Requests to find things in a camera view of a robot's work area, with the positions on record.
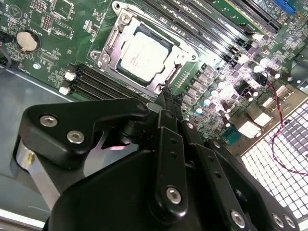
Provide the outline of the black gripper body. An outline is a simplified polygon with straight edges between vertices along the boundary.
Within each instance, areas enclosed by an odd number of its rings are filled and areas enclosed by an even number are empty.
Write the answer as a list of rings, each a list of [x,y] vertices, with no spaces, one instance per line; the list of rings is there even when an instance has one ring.
[[[46,231],[216,231],[216,209],[204,201],[205,186],[186,166],[188,211],[174,224],[151,212],[153,155],[131,154],[66,189],[44,226]]]

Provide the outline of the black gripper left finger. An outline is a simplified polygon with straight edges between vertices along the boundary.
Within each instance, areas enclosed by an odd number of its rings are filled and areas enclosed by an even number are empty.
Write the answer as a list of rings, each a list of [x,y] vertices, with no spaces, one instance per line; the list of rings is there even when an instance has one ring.
[[[153,106],[137,98],[34,105],[21,119],[15,160],[52,211],[63,192],[131,154],[153,155],[149,208],[183,218],[188,192],[179,119],[164,88]]]

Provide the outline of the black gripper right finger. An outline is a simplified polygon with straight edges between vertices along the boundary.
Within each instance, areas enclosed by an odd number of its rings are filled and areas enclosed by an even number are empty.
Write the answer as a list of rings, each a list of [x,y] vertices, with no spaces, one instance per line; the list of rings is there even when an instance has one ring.
[[[168,106],[180,121],[180,132],[189,159],[211,195],[216,231],[297,231],[294,216],[248,172],[228,149],[215,139],[202,142],[194,126],[183,119],[183,97],[168,92]]]

